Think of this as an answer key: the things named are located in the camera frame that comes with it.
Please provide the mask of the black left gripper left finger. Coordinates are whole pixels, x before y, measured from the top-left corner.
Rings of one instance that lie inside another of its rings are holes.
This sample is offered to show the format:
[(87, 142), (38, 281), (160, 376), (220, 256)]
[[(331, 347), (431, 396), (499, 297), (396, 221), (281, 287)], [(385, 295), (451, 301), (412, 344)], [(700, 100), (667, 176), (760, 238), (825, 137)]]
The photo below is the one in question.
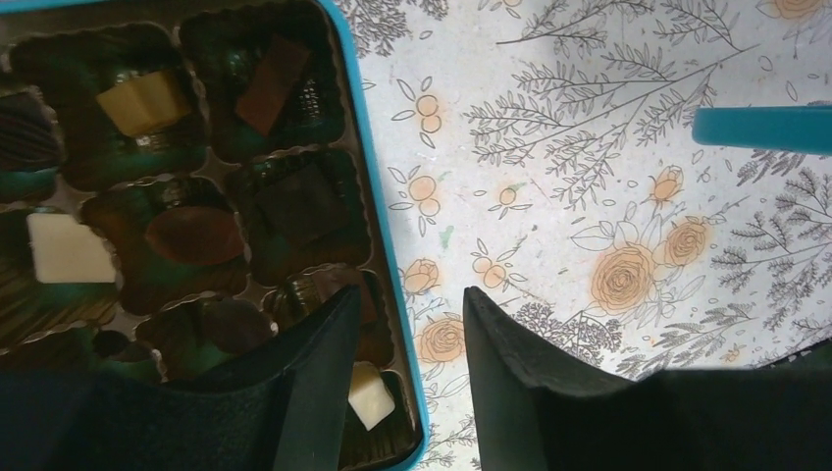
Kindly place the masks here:
[(347, 286), (288, 332), (192, 380), (1, 377), (5, 470), (334, 470), (358, 343)]

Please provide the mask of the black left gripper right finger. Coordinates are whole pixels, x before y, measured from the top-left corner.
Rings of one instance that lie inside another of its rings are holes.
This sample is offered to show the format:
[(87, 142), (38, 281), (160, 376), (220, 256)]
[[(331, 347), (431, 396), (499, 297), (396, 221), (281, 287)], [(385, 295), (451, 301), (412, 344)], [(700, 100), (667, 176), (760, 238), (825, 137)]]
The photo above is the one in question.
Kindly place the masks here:
[(463, 323), (486, 470), (827, 470), (831, 357), (633, 382), (511, 319), (478, 288)]

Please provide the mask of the teal chocolate box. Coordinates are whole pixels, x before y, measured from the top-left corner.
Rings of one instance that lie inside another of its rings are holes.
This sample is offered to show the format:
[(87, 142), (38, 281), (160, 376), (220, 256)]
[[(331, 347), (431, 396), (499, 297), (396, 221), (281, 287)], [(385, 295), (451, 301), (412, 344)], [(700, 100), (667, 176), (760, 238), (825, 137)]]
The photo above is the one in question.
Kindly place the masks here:
[(357, 52), (332, 1), (1, 5), (1, 377), (192, 380), (342, 288), (334, 470), (428, 441)]

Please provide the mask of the teal box lid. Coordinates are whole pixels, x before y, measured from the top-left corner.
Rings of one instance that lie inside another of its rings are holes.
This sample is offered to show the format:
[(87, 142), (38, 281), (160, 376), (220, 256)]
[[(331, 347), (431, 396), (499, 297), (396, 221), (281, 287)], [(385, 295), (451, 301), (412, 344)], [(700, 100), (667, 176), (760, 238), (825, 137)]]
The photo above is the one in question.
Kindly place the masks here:
[(829, 155), (831, 107), (700, 108), (692, 136), (702, 145)]

